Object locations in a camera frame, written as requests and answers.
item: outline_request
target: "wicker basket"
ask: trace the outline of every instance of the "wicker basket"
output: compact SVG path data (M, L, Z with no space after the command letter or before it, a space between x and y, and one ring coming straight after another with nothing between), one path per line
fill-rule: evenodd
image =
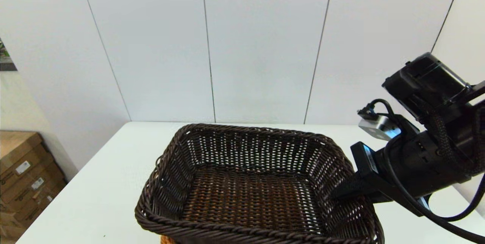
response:
M135 216L184 244L383 243L367 197L330 198L353 173L324 135L186 125L156 161Z

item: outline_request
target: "white wall panel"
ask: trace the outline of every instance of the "white wall panel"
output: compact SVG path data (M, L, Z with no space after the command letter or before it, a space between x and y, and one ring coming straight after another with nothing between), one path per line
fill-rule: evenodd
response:
M213 122L204 0L89 0L134 121Z
M327 0L205 0L217 122L303 123Z
M485 80L485 0L454 0L433 55L470 84ZM483 175L455 188L471 201ZM485 217L485 201L476 209Z
M330 0L306 123L356 124L376 98L402 113L381 84L431 51L451 1Z
M0 35L79 169L129 121L86 0L0 0Z

